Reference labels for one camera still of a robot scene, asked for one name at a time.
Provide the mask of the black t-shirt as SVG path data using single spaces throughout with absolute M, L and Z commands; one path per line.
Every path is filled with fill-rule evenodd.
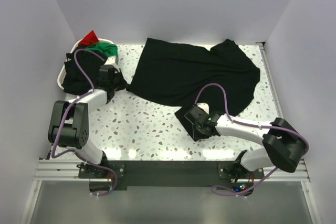
M 148 101 L 177 106 L 176 118 L 194 140 L 206 135 L 184 117 L 194 102 L 237 116 L 254 99 L 260 69 L 232 40 L 207 50 L 148 38 L 128 91 Z

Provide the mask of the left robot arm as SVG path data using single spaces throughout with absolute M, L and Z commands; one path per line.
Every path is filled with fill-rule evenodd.
M 65 153 L 73 152 L 82 160 L 92 163 L 90 171 L 97 178 L 108 174 L 106 156 L 89 139 L 89 114 L 109 103 L 116 91 L 127 87 L 120 68 L 115 64 L 103 65 L 99 69 L 97 88 L 68 101 L 56 101 L 53 106 L 48 140 L 53 144 L 52 158 L 56 147 L 65 148 Z

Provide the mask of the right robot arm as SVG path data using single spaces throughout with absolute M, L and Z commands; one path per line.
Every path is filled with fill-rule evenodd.
M 256 150 L 244 150 L 229 170 L 246 178 L 259 168 L 274 166 L 284 172 L 296 171 L 299 161 L 308 152 L 309 144 L 285 119 L 272 122 L 238 120 L 223 112 L 208 113 L 208 106 L 193 105 L 184 117 L 203 137 L 232 136 L 260 145 Z

